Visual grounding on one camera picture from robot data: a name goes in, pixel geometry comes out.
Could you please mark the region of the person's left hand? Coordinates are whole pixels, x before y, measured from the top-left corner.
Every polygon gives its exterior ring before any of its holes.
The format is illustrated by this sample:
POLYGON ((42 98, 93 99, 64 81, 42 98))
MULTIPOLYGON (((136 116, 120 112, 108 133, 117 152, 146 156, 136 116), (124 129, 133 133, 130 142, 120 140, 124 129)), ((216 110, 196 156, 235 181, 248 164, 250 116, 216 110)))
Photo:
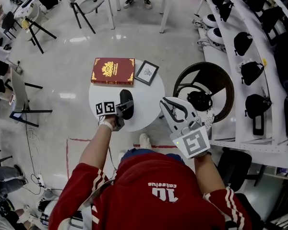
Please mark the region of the person's left hand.
POLYGON ((115 115, 106 115, 102 124, 108 126, 110 130, 113 131, 116 127, 115 120, 116 120, 115 115))

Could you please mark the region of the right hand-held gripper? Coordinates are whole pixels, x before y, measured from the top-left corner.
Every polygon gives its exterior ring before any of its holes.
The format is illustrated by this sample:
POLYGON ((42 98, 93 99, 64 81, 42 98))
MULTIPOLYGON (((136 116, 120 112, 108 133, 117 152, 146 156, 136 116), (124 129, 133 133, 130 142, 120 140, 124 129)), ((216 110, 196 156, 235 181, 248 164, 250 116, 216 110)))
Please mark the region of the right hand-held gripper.
POLYGON ((201 156, 210 149, 206 128, 191 103, 177 97, 163 97, 159 105, 172 132, 172 142, 187 159, 201 156), (184 113, 182 119, 176 118, 174 107, 184 113))

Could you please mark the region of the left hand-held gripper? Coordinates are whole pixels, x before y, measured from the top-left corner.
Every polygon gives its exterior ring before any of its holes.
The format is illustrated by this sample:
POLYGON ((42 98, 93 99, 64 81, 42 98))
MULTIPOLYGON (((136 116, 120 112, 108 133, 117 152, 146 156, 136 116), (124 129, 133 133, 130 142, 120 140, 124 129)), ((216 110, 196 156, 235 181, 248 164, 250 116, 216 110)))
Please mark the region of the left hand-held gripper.
POLYGON ((108 126, 111 131, 119 131, 124 127, 123 113, 134 107, 133 100, 127 101, 122 104, 116 104, 115 102, 100 102, 96 104, 96 115, 100 118, 98 124, 108 126), (108 115, 115 116, 115 127, 106 121, 105 118, 108 115))

